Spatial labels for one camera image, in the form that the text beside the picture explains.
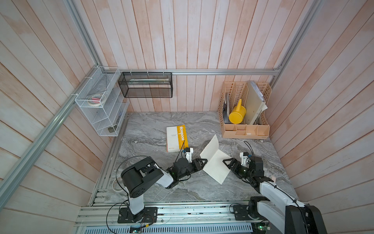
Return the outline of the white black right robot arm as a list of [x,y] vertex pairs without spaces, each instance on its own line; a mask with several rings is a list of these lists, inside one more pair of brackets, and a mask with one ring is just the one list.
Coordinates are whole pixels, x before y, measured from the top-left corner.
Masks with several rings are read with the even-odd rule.
[[326,234],[320,210],[304,204],[282,190],[275,180],[265,177],[263,161],[251,156],[244,163],[231,158],[223,160],[237,178],[251,185],[260,195],[247,205],[232,205],[235,220],[268,222],[282,234]]

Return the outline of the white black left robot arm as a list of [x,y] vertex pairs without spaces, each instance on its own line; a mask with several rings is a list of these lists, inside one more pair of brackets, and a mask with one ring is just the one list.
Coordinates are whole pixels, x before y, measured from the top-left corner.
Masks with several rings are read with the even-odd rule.
[[173,166],[162,169],[151,157],[139,156],[140,161],[130,165],[121,173],[125,191],[129,197],[129,209],[132,215],[143,212],[145,205],[143,194],[154,184],[159,184],[166,189],[171,189],[179,182],[185,181],[204,168],[207,159],[194,159],[188,161],[185,158],[178,159]]

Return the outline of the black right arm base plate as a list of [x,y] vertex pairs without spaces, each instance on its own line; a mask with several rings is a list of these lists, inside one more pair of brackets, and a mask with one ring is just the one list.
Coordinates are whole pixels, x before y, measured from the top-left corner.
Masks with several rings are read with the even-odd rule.
[[230,209],[232,209],[231,212],[234,214],[236,221],[260,220],[257,210],[250,205],[233,204]]

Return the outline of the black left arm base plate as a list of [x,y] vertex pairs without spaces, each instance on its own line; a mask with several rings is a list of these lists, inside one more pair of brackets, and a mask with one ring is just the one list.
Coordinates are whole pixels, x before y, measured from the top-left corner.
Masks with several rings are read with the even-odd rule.
[[158,208],[145,207],[140,213],[132,214],[129,208],[121,208],[118,223],[155,223],[157,221]]

